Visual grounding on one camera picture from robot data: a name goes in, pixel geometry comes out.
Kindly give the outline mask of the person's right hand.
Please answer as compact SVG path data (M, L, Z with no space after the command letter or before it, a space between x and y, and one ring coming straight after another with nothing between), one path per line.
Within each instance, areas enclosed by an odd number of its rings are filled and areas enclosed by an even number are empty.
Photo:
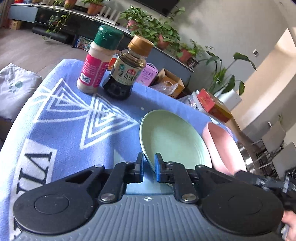
M296 214L293 211L284 211L281 221L290 227L285 240L296 241Z

